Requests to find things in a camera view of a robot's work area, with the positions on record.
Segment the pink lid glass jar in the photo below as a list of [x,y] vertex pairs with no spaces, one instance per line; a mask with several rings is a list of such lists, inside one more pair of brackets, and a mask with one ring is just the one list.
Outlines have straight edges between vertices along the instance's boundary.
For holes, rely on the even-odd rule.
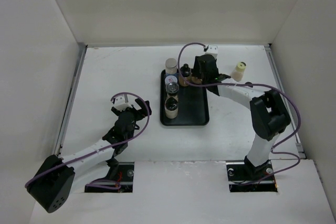
[[200,79],[196,76],[192,76],[191,81],[196,85],[201,85],[202,84],[202,79]]

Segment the black knob lid spice jar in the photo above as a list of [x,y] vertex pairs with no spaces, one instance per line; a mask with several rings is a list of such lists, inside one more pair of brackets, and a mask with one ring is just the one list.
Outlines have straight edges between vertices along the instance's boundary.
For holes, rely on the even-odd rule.
[[192,77],[192,71],[191,68],[187,63],[185,63],[181,68],[180,68],[180,76],[179,76],[179,84],[183,87],[187,87],[188,83],[185,81],[187,80],[188,82],[191,81]]

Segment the tall jar white beads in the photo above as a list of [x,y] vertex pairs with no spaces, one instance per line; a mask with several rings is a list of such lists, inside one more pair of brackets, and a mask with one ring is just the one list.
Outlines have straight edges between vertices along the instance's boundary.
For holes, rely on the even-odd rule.
[[167,76],[177,75],[177,60],[174,58],[169,58],[165,62],[165,74]]

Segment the black lid white powder jar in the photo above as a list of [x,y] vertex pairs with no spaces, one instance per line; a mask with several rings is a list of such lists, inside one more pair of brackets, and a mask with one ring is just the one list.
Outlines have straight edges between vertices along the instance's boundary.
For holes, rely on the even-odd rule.
[[164,112],[168,119],[174,119],[178,115],[179,101],[175,97],[169,97],[164,102]]

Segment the black top grinder bottle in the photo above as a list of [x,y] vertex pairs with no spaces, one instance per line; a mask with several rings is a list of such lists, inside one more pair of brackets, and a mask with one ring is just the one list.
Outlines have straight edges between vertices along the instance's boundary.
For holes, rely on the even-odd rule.
[[179,84],[176,82],[170,82],[165,86],[165,90],[166,90],[166,94],[167,96],[176,98],[178,96],[178,92],[179,92]]

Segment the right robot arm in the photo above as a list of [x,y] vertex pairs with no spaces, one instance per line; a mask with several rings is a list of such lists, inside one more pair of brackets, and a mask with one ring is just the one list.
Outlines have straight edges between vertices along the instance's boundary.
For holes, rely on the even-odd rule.
[[271,149],[291,119],[280,93],[275,89],[259,91],[255,84],[243,85],[220,74],[212,55],[196,56],[192,75],[211,93],[230,99],[250,110],[255,138],[244,158],[244,175],[257,179],[269,161]]

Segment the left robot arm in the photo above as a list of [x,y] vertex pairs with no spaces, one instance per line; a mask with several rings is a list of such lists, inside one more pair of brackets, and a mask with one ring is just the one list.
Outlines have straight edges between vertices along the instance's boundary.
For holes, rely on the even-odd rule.
[[113,181],[118,175],[118,161],[128,143],[143,133],[138,121],[148,120],[152,114],[150,102],[135,98],[139,109],[127,103],[127,93],[112,98],[112,112],[117,116],[114,126],[93,145],[72,155],[48,156],[41,167],[26,184],[27,192],[47,213],[58,210],[68,199],[76,177],[94,166],[105,163],[100,175],[106,181]]

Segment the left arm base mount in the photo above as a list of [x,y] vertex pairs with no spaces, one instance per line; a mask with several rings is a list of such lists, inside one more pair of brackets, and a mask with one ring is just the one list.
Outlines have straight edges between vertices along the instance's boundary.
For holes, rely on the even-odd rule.
[[84,193],[132,193],[134,162],[113,159],[90,168],[80,178]]

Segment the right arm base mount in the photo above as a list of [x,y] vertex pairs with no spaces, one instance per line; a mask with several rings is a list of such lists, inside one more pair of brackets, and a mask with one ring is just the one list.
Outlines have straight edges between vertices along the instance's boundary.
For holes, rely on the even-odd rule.
[[226,170],[231,193],[278,192],[271,161],[259,168],[247,161],[231,161],[226,163]]

